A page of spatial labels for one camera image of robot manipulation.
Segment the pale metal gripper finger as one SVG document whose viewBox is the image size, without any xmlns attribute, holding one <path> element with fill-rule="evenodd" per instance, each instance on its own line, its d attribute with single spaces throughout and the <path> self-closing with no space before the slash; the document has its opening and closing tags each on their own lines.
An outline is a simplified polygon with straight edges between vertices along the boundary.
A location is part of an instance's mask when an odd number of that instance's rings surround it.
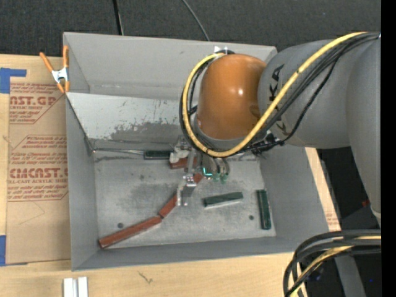
<svg viewBox="0 0 396 297">
<path fill-rule="evenodd" d="M 185 180 L 182 180 L 178 184 L 178 188 L 176 190 L 176 205 L 184 205 L 184 187 L 186 186 Z"/>
<path fill-rule="evenodd" d="M 187 174 L 184 176 L 184 182 L 181 190 L 181 205 L 187 206 L 189 203 L 189 199 L 194 192 L 194 189 L 197 187 L 197 183 L 194 180 L 193 174 Z"/>
</svg>

